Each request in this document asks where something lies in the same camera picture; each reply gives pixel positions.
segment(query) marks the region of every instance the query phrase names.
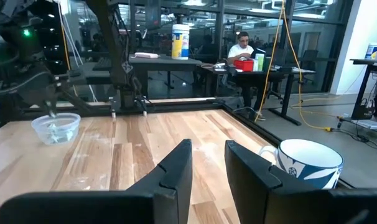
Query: wooden tabletop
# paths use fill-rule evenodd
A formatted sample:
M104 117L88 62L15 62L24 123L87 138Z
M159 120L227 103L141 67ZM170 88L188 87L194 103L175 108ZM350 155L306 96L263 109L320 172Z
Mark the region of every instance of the wooden tabletop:
M32 191L124 190L181 140L193 146L189 223L239 223L224 161L234 139L258 152L268 145L223 110L83 118L73 142L46 146L30 121L0 129L0 204Z

